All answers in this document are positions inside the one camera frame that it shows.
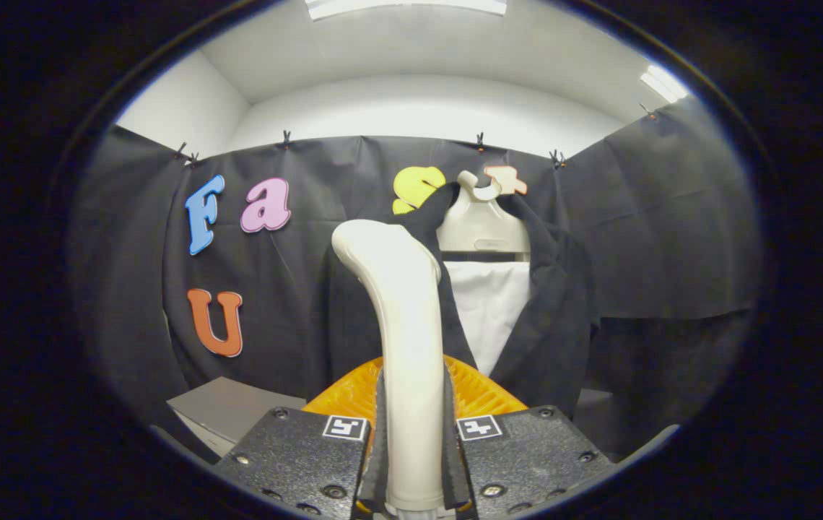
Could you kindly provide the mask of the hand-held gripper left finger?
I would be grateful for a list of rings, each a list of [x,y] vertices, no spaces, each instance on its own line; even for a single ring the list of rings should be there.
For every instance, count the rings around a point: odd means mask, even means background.
[[[296,516],[369,519],[385,498],[381,358],[303,408],[270,409],[214,465],[224,481]]]

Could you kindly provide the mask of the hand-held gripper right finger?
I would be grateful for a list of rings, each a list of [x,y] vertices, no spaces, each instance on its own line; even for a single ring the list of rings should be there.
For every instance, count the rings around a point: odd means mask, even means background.
[[[527,406],[467,363],[444,361],[443,484],[458,519],[535,511],[613,469],[556,406]]]

